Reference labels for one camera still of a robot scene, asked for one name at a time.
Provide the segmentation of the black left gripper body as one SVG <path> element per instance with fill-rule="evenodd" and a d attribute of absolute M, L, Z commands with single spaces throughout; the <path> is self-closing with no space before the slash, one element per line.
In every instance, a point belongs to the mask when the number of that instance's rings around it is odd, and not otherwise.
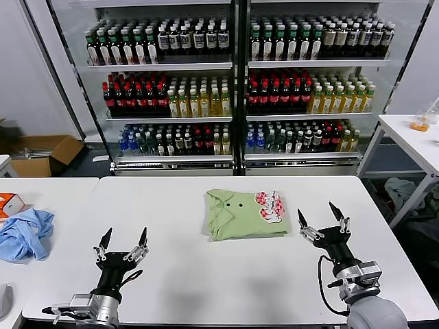
<path fill-rule="evenodd" d="M 102 271 L 96 293 L 119 292 L 125 274 L 136 268 L 134 260 L 126 258 L 127 252 L 109 252 L 104 260 L 96 262 L 97 267 Z"/>

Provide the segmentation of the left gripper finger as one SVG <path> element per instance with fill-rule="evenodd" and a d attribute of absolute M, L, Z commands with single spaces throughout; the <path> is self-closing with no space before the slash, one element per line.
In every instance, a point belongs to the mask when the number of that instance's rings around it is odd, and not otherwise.
<path fill-rule="evenodd" d="M 142 261 L 149 252 L 147 246 L 147 227 L 144 227 L 138 245 L 123 257 L 127 261 Z"/>
<path fill-rule="evenodd" d="M 97 263 L 106 260 L 106 250 L 110 242 L 111 234 L 112 234 L 112 228 L 109 228 L 108 231 L 105 233 L 105 235 L 103 235 L 103 237 L 101 238 L 99 245 L 93 248 L 93 250 L 96 253 Z"/>

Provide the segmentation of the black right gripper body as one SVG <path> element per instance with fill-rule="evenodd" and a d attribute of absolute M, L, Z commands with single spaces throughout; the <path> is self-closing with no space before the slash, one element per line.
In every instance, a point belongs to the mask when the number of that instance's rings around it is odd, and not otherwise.
<path fill-rule="evenodd" d="M 313 246 L 327 252 L 332 260 L 334 271 L 342 271 L 357 264 L 357 259 L 347 245 L 350 233 L 341 233 L 338 226 L 320 229 L 318 232 L 323 237 L 316 239 Z"/>

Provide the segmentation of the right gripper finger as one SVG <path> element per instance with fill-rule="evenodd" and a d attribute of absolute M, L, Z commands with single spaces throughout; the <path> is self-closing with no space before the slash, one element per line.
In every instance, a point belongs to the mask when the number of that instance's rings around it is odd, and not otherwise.
<path fill-rule="evenodd" d="M 298 209 L 298 222 L 300 225 L 299 233 L 309 242 L 314 242 L 324 238 L 324 234 L 308 225 L 304 215 Z"/>
<path fill-rule="evenodd" d="M 345 217 L 342 211 L 332 202 L 329 202 L 329 205 L 335 219 L 339 223 L 340 232 L 350 232 L 350 217 Z"/>

